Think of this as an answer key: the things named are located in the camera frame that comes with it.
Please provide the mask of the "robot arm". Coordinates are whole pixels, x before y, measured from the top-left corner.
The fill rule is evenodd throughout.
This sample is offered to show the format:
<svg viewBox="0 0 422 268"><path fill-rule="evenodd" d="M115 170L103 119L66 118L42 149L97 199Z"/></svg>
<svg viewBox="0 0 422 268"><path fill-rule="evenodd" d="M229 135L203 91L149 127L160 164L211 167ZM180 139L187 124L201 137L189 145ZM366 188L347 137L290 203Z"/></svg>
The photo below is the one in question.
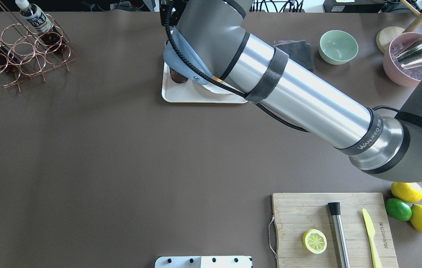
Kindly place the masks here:
<svg viewBox="0 0 422 268"><path fill-rule="evenodd" d="M382 117L242 27L250 0L160 2L168 66L215 84L289 127L349 156L359 170L393 182L422 182L422 81L395 117Z"/></svg>

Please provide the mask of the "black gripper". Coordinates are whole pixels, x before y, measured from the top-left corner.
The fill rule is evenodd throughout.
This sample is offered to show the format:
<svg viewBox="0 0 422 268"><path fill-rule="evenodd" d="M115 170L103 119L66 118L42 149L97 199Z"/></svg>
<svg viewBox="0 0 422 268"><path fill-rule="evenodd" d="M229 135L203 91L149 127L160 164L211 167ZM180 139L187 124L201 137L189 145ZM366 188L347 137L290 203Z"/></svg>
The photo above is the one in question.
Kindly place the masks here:
<svg viewBox="0 0 422 268"><path fill-rule="evenodd" d="M160 0L160 19L162 26L166 25L169 18L169 25L174 27L178 24L188 0Z"/></svg>

